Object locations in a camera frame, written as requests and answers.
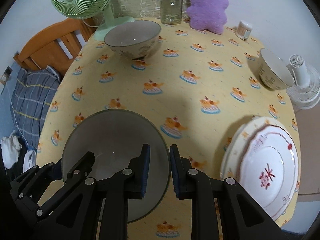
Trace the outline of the grey bowl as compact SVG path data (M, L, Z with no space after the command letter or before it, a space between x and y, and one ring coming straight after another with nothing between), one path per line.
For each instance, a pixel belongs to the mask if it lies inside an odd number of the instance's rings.
M161 26L153 21L127 22L109 31L104 42L114 53L122 57L139 59L154 51L161 30Z
M170 180L167 145L159 130L143 116L128 110L109 109L87 117L74 129L64 146L63 180L86 152L95 156L89 176L96 180L110 178L140 155L143 144L150 145L146 193L141 200L129 200L128 210L129 222L140 220L161 202Z

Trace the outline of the white red-rimmed plate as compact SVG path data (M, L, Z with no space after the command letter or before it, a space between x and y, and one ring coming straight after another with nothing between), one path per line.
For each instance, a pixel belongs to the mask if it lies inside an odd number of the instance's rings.
M273 219L289 207L298 180L298 154L285 129L267 125L249 140L239 167L239 184Z

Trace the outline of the white floral small bowl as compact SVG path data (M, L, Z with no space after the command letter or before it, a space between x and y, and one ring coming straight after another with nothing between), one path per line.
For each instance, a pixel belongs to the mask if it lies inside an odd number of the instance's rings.
M266 48L260 49L258 67L260 79L272 90L284 90L295 84L285 63Z

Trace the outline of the cream patterned plate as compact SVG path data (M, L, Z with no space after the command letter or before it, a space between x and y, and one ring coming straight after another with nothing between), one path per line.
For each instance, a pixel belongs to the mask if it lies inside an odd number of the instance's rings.
M282 128L292 140L289 131L277 119L268 116L255 116L248 123L243 124L234 134L231 143L223 156L220 168L220 179L224 180L227 177L233 177L236 180L239 178L239 166L242 160L247 143L254 136L256 131L262 129L267 125L278 126Z

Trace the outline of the white crumpled cloth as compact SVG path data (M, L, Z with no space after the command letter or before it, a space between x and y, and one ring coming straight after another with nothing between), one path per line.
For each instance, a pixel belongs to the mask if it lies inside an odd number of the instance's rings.
M13 130L8 137L1 139L1 155L4 167L8 170L13 167L14 164L18 163L18 158L22 156L20 150L22 145L19 142L19 136L16 135L16 131ZM30 150L23 156L22 169L23 172L34 167L36 164L36 152Z

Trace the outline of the blue plaid pillow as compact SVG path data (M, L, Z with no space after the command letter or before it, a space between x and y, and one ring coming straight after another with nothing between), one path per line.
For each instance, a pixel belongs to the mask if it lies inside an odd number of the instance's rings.
M20 69L11 97L11 115L28 148L36 149L46 115L62 76L51 66L38 71Z

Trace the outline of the yellow patterned tablecloth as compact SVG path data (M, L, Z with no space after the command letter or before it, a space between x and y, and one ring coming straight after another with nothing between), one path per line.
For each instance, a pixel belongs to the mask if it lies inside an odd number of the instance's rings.
M281 122L299 142L292 103L285 91L271 91L258 80L262 44L163 25L159 51L134 61L115 56L90 39L58 87L41 132L36 162L43 166L62 157L75 126L103 109L136 112L177 144L193 167L217 178L223 154L241 122L261 116Z

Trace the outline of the beige door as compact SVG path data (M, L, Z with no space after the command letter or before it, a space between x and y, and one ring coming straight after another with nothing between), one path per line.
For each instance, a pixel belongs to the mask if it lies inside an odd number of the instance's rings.
M319 105L296 113L301 149L299 202L319 201Z

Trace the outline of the orange wooden bed headboard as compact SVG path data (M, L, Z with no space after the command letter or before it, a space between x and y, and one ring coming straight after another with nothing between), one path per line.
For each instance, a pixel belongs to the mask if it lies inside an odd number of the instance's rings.
M82 48L76 31L87 42L95 28L89 27L82 20L67 18L34 35L13 59L26 70L38 71L51 66L65 75Z

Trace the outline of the white standing fan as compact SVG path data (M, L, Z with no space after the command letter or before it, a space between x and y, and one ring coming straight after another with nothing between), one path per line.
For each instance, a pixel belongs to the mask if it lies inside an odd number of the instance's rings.
M298 109L307 110L319 103L319 72L298 54L291 55L287 65L294 79L294 85L287 94Z

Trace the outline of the green desk fan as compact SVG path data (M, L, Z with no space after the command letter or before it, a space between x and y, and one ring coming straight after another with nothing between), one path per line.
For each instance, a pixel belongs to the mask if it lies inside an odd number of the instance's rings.
M94 33L97 41L103 41L106 34L113 28L135 20L130 16L115 18L111 0L51 0L51 2L59 13L77 20L85 20L102 13L104 23Z

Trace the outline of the cotton swab container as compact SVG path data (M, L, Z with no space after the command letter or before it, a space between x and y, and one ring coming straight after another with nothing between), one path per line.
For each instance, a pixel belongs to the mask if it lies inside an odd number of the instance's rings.
M240 20L238 27L235 31L235 34L237 37L239 37L242 40L248 40L252 29L253 29L253 25L251 25L246 21Z

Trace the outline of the glass jar red lid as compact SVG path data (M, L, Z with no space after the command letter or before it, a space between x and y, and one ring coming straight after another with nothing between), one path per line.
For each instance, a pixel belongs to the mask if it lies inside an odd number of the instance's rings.
M160 0L160 19L163 24L176 25L182 22L183 0Z

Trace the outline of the purple plush toy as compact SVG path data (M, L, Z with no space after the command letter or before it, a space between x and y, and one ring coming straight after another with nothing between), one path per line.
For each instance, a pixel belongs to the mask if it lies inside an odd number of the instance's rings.
M227 23L225 10L228 0L189 0L187 15L190 18L190 27L196 30L208 30L221 35Z

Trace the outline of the wall power socket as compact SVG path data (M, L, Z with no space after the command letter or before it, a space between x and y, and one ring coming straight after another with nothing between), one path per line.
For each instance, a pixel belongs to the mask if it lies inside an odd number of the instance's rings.
M7 67L5 69L3 75L1 76L1 84L2 85L6 85L11 73L12 73L12 69L10 67Z

